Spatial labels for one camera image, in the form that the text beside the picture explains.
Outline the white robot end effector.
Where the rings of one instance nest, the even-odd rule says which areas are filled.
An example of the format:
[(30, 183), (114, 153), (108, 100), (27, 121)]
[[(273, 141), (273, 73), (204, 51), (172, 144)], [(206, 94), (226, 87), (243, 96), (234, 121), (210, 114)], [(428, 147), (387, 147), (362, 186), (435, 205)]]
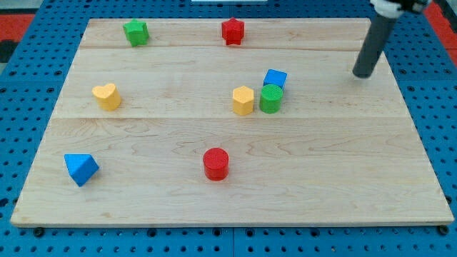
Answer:
[(431, 3), (431, 0), (370, 0), (377, 14), (398, 19), (405, 12), (420, 14)]

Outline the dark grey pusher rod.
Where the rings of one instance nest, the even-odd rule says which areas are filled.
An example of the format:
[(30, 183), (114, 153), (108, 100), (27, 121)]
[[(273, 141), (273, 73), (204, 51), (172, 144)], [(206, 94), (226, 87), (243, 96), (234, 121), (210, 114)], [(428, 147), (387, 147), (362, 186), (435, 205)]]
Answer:
[(367, 79), (372, 75), (396, 21), (380, 14), (374, 16), (353, 67), (354, 76)]

